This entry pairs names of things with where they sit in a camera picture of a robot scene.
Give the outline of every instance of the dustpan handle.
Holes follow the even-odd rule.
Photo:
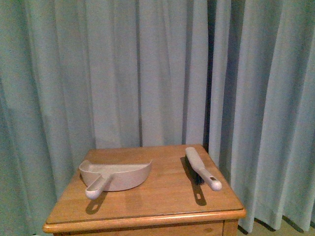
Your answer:
[[[111,181],[109,178],[103,178],[101,175],[85,190],[85,195],[88,199],[95,200],[100,196],[105,186]]]

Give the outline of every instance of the drawer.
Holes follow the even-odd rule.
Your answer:
[[[223,221],[54,234],[55,236],[222,236]]]

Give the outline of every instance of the floor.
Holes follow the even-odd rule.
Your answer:
[[[259,220],[255,220],[253,231],[248,236],[315,236],[315,225],[310,227],[308,232],[303,232],[300,228],[294,224],[290,225],[290,221],[282,220],[281,228],[279,230],[272,230],[267,225],[263,226],[264,223]],[[246,232],[242,232],[239,228],[237,236],[244,236]]]

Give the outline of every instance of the light blue curtain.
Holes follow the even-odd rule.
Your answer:
[[[218,1],[209,153],[254,218],[315,220],[315,3]]]
[[[42,225],[92,148],[202,143],[207,2],[0,1],[0,235]]]

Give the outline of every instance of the brush handle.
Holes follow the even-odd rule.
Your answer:
[[[220,191],[222,189],[222,183],[217,180],[207,169],[199,169],[196,171],[202,179],[209,185],[213,191]]]
[[[222,189],[222,183],[206,169],[197,150],[193,147],[188,147],[186,148],[186,155],[193,170],[202,177],[209,187],[213,191],[220,191]]]

